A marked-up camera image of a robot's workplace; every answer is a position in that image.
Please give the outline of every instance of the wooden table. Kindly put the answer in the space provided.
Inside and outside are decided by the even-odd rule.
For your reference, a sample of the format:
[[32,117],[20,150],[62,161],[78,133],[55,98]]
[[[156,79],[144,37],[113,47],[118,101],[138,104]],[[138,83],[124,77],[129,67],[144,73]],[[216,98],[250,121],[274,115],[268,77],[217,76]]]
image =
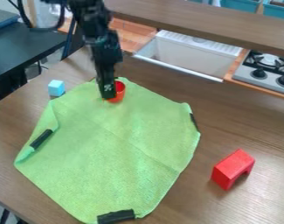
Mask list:
[[120,19],[284,56],[284,19],[185,0],[104,0]]
[[[143,224],[284,224],[284,100],[126,58],[117,75],[176,102],[188,102],[202,137],[194,158]],[[13,167],[49,101],[47,84],[66,90],[91,80],[94,70],[81,49],[0,101],[0,203],[35,224],[75,224],[73,217]],[[256,158],[248,178],[229,192],[210,181],[221,158],[243,148]]]

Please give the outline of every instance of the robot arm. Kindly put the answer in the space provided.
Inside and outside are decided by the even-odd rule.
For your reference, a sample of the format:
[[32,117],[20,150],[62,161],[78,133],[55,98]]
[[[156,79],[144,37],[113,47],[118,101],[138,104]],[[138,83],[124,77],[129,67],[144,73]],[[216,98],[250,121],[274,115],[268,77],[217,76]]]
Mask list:
[[97,82],[101,97],[115,97],[114,65],[122,61],[122,52],[116,31],[110,30],[111,13],[102,0],[41,0],[47,4],[60,4],[61,15],[58,25],[62,23],[62,11],[69,6],[78,26],[84,33],[86,44],[91,47],[97,72]]

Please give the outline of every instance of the green towel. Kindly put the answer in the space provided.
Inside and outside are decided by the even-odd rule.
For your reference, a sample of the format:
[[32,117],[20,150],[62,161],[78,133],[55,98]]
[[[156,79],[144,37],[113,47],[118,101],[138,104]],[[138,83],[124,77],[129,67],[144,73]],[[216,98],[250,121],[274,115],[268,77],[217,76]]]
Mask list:
[[[151,213],[200,138],[188,104],[120,80],[121,103],[103,101],[95,80],[50,101],[14,163],[85,223],[120,210],[134,209],[136,218]],[[53,134],[34,150],[30,144],[47,129]]]

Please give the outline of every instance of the red bowl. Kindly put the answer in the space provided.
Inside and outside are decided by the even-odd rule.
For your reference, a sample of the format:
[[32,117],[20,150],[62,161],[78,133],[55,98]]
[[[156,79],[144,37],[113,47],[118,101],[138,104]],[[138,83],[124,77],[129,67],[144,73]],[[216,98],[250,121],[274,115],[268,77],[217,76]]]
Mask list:
[[121,102],[124,98],[125,95],[125,84],[122,83],[121,81],[117,80],[114,82],[115,84],[115,92],[116,92],[116,97],[112,99],[108,99],[108,102]]

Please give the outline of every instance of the stove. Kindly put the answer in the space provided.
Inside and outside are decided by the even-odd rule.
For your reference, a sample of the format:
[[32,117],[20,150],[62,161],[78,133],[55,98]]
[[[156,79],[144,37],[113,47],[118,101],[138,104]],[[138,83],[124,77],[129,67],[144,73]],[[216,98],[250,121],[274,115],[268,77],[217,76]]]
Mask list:
[[232,78],[284,94],[284,58],[250,51]]

